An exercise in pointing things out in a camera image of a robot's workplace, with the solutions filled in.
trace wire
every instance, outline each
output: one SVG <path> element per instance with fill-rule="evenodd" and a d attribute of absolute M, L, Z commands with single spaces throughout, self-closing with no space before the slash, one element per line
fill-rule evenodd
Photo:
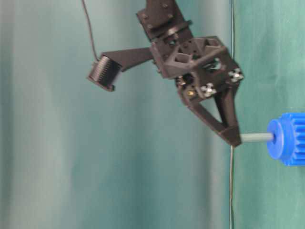
<path fill-rule="evenodd" d="M 231 0 L 231 56 L 235 57 L 235 11 L 234 0 Z M 234 229 L 234 211 L 233 211 L 233 164 L 234 164 L 234 146 L 230 146 L 230 229 Z"/>
<path fill-rule="evenodd" d="M 234 228 L 234 218 L 233 218 L 233 163 L 234 163 L 234 146 L 230 146 L 230 229 Z"/>
<path fill-rule="evenodd" d="M 231 0 L 231 56 L 235 57 L 235 15 L 234 15 L 234 0 Z"/>
<path fill-rule="evenodd" d="M 94 58 L 96 59 L 96 61 L 99 61 L 99 58 L 97 57 L 96 50 L 95 50 L 92 26 L 91 26 L 89 14 L 88 14 L 88 11 L 87 11 L 86 3 L 85 3 L 85 0 L 81 0 L 81 2 L 82 2 L 82 7 L 84 8 L 85 15 L 86 15 L 86 18 L 87 18 L 87 23 L 88 23 L 88 28 L 89 28 L 90 41 L 91 41 L 91 47 L 92 47 L 93 55 L 94 55 Z"/>

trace gray rod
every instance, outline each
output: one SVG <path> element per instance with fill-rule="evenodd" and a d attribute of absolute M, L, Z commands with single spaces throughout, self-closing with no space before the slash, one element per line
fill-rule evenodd
<path fill-rule="evenodd" d="M 274 139 L 272 133 L 254 133 L 254 134 L 242 134 L 241 139 L 243 143 L 246 142 L 268 142 Z"/>

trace curtain fold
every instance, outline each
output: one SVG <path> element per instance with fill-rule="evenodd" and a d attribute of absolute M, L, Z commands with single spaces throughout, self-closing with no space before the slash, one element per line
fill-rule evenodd
<path fill-rule="evenodd" d="M 305 112 L 305 2 L 235 0 L 236 60 L 245 79 L 236 103 L 242 133 L 264 132 L 285 112 Z M 303 227 L 305 168 L 273 160 L 265 143 L 234 158 L 234 225 Z"/>
<path fill-rule="evenodd" d="M 87 0 L 98 52 L 147 47 L 144 0 Z M 230 1 L 178 0 L 195 36 L 231 44 Z M 0 0 L 0 227 L 229 225 L 229 151 L 150 62 L 108 93 L 80 1 Z"/>

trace screw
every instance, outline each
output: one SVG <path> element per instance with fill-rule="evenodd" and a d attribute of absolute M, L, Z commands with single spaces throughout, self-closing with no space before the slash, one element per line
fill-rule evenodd
<path fill-rule="evenodd" d="M 181 76 L 181 75 L 178 76 L 177 82 L 181 86 L 186 85 L 186 82 L 184 81 L 183 76 Z"/>
<path fill-rule="evenodd" d="M 177 40 L 177 39 L 179 39 L 179 35 L 178 35 L 177 33 L 175 33 L 174 36 L 173 36 L 173 38 L 174 38 L 175 40 Z"/>
<path fill-rule="evenodd" d="M 214 85 L 212 83 L 208 83 L 206 86 L 201 87 L 203 94 L 205 97 L 211 97 L 217 91 L 214 89 Z"/>
<path fill-rule="evenodd" d="M 234 71 L 229 72 L 229 76 L 231 76 L 231 81 L 236 83 L 244 78 L 239 68 L 234 69 Z"/>
<path fill-rule="evenodd" d="M 188 92 L 187 92 L 187 95 L 188 95 L 188 96 L 193 96 L 194 94 L 195 94 L 195 93 L 194 93 L 193 91 L 188 91 Z"/>

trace blue gear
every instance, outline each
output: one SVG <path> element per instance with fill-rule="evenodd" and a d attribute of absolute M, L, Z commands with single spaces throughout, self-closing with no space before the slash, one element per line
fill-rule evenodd
<path fill-rule="evenodd" d="M 305 166 L 305 113 L 285 113 L 271 120 L 268 131 L 274 135 L 267 142 L 270 157 L 286 166 Z"/>

